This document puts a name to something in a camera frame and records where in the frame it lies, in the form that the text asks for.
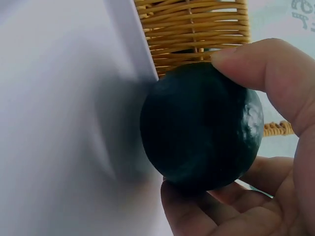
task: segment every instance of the finger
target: finger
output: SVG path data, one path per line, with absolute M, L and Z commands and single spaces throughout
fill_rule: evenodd
M 192 199 L 184 197 L 168 181 L 161 187 L 162 204 L 166 218 L 175 236 L 209 235 L 216 223 L 209 218 Z
M 293 158 L 258 156 L 240 180 L 271 196 L 275 196 L 282 182 L 292 171 L 292 168 Z
M 213 54 L 213 65 L 238 84 L 267 92 L 300 135 L 315 123 L 315 60 L 279 39 Z
M 219 202 L 208 193 L 199 196 L 196 199 L 196 203 L 217 225 L 240 214 L 235 208 Z
M 221 189 L 213 190 L 210 193 L 219 201 L 232 206 L 240 213 L 253 207 L 262 206 L 271 200 L 265 194 L 246 189 L 236 182 Z
M 281 216 L 263 207 L 255 207 L 220 225 L 211 236 L 276 235 Z
M 300 137 L 294 158 L 294 186 L 305 223 L 315 235 L 315 126 Z

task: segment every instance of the hand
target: hand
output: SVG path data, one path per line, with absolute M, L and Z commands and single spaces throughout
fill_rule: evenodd
M 279 39 L 213 55 L 214 66 L 236 83 L 264 91 L 292 123 L 295 158 L 258 157 L 242 181 L 274 196 L 232 183 L 188 198 L 161 187 L 175 236 L 315 236 L 315 61 Z

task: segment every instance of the white wall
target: white wall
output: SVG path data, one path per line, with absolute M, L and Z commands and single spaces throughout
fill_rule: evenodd
M 170 233 L 139 139 L 155 74 L 131 3 L 0 9 L 0 235 Z

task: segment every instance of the dark green ball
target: dark green ball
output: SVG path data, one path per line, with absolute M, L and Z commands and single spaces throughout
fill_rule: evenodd
M 213 190 L 232 183 L 252 165 L 263 136 L 255 91 L 211 63 L 179 66 L 158 81 L 141 111 L 148 159 L 183 190 Z

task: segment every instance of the palm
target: palm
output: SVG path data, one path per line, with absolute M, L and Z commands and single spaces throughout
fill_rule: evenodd
M 237 183 L 192 199 L 164 182 L 162 202 L 174 235 L 310 235 L 299 212 L 292 167 L 291 158 L 258 158 L 242 177 L 273 199 Z

